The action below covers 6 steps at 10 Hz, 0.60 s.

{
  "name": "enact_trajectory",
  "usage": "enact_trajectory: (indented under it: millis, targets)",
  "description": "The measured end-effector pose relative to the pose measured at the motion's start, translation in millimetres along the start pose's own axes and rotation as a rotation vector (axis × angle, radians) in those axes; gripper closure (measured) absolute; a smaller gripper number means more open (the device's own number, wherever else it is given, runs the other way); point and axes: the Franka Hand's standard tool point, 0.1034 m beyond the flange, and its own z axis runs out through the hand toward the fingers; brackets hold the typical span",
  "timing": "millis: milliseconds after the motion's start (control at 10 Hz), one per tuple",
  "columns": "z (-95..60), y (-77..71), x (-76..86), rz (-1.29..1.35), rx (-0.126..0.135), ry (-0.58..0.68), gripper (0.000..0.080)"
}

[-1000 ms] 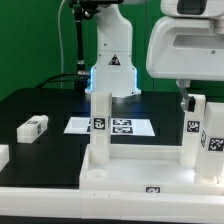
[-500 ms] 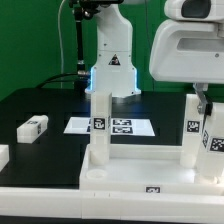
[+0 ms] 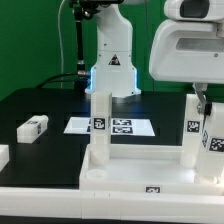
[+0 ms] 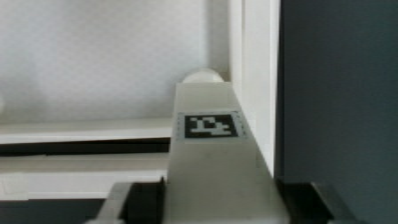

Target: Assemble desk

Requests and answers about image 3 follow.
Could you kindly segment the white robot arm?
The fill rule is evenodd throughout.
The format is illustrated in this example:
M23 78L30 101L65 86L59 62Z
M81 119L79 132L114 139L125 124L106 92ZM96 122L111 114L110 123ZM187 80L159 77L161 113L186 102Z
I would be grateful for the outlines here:
M120 4L143 0L69 0L82 20L97 20L97 61L90 73L88 94L110 91L115 98L138 95L132 64L131 23ZM158 81L188 82L199 98L198 112L210 114L203 92L210 83L224 84L224 0L166 0L167 19L156 30L149 73Z

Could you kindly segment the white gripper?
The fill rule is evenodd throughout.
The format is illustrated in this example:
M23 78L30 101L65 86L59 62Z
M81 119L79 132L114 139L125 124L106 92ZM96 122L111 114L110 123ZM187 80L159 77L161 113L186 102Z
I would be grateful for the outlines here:
M224 84L224 0L166 0L149 73L158 81L194 83L197 110L210 115L206 83Z

